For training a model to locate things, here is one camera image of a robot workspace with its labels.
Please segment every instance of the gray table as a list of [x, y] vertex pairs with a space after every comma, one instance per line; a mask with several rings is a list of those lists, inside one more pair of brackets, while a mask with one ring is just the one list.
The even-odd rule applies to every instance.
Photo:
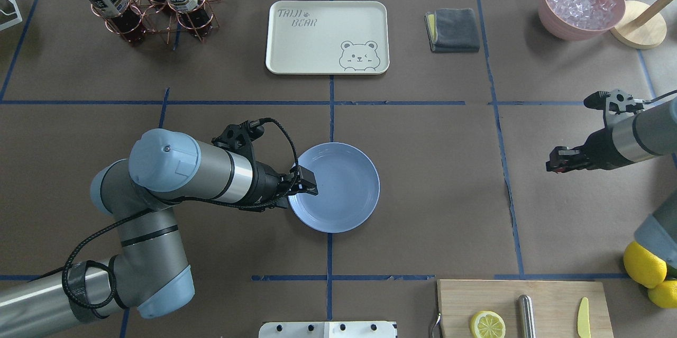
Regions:
[[[674, 334], [677, 312], [653, 306], [621, 263], [674, 189], [672, 157], [544, 169], [554, 146], [602, 127], [582, 106], [588, 94], [674, 89], [674, 6], [664, 44], [638, 53], [609, 33], [556, 39], [537, 0], [374, 0], [388, 10], [389, 70], [329, 77], [266, 70], [275, 1], [223, 0], [220, 30], [171, 51], [152, 39], [127, 46], [85, 0], [19, 0], [24, 23], [0, 34], [0, 289], [62, 266], [111, 223], [90, 203], [89, 183], [146, 130], [208, 141], [227, 124], [271, 116], [300, 152], [340, 141], [369, 155], [381, 179], [372, 217], [331, 235], [292, 211], [178, 206], [193, 301], [164, 318], [132, 311], [55, 336], [256, 336], [264, 321], [325, 319], [388, 319], [399, 336], [426, 336], [436, 278], [599, 280], [616, 338]], [[479, 53], [430, 52], [423, 15], [442, 7], [475, 10]], [[255, 145], [257, 159], [290, 166], [274, 128]], [[108, 234], [78, 258], [118, 252]]]

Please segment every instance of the round plate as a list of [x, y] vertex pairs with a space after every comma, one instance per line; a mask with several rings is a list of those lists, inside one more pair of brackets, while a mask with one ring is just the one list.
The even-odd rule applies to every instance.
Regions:
[[340, 142], [314, 146], [298, 164], [315, 174], [319, 194], [296, 194], [289, 203], [298, 219], [322, 232], [345, 232], [362, 224], [379, 201], [379, 174], [359, 149]]

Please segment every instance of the gray cloth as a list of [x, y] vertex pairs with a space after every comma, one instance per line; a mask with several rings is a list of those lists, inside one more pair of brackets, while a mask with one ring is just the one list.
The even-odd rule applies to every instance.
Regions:
[[[428, 19], [431, 14], [435, 15], [434, 25]], [[425, 23], [433, 52], [479, 51], [477, 21], [471, 8], [439, 8], [434, 13], [426, 13]]]

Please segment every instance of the cutting board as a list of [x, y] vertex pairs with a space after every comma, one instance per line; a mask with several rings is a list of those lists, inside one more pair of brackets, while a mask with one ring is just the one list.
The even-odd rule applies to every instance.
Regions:
[[521, 280], [438, 280], [437, 302], [445, 338], [472, 338], [470, 319], [480, 310], [503, 317], [506, 338], [522, 338], [517, 297], [534, 303], [536, 336], [578, 338], [576, 317], [582, 297], [590, 302], [592, 338], [614, 338], [601, 282]]

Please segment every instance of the bear face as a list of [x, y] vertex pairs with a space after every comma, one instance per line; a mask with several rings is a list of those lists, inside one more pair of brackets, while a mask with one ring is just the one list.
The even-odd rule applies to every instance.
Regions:
[[353, 44], [351, 41], [341, 43], [343, 54], [338, 63], [345, 71], [374, 72], [380, 64], [377, 54], [377, 43], [368, 41], [365, 44]]

